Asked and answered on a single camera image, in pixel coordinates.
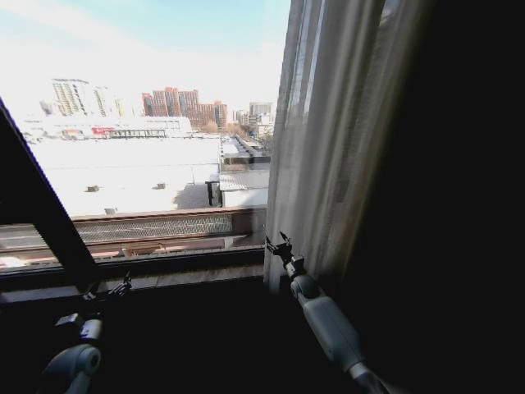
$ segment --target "low building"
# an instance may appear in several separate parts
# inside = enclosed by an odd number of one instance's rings
[[[245,207],[266,205],[270,170],[222,172],[219,176],[222,206]]]

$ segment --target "sheer curtain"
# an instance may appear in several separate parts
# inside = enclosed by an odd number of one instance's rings
[[[282,66],[267,234],[292,238],[314,277],[347,270],[424,3],[292,0]],[[264,279],[278,291],[281,261]]]

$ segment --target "flat white roof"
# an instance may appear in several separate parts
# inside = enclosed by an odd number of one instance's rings
[[[268,187],[270,170],[222,172],[219,180],[222,191],[264,189]]]

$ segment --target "building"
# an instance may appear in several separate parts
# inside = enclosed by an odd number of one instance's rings
[[[93,91],[85,80],[52,79],[57,106],[62,115],[95,115],[98,105],[95,104]]]
[[[228,122],[228,107],[221,101],[213,103],[213,107],[215,110],[215,122],[217,126],[226,127],[226,123]]]
[[[153,116],[167,117],[166,94],[164,90],[153,91]]]
[[[192,127],[204,126],[199,119],[199,92],[197,90],[179,92],[180,114],[187,117]]]
[[[272,103],[250,103],[249,114],[260,115],[262,113],[272,113]]]
[[[146,117],[187,117],[195,129],[214,122],[218,127],[226,127],[228,107],[221,101],[213,104],[199,102],[199,92],[179,91],[177,88],[154,90],[153,96],[142,93],[144,115]]]
[[[215,118],[215,106],[213,104],[199,104],[198,123],[196,127],[204,127],[208,123],[217,123]]]
[[[97,115],[101,117],[117,115],[115,96],[106,86],[95,86],[93,93],[98,106]]]
[[[247,126],[249,124],[249,113],[248,111],[239,110],[235,113],[235,119],[241,126]]]
[[[142,102],[144,104],[144,115],[146,117],[153,116],[153,97],[149,93],[142,93]]]
[[[177,88],[165,88],[164,94],[166,95],[167,115],[169,117],[179,117],[181,115],[179,90]]]

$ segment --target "glass pane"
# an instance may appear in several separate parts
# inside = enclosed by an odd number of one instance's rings
[[[0,226],[0,273],[60,266],[32,224]]]
[[[264,243],[289,10],[0,5],[2,98],[95,257]]]

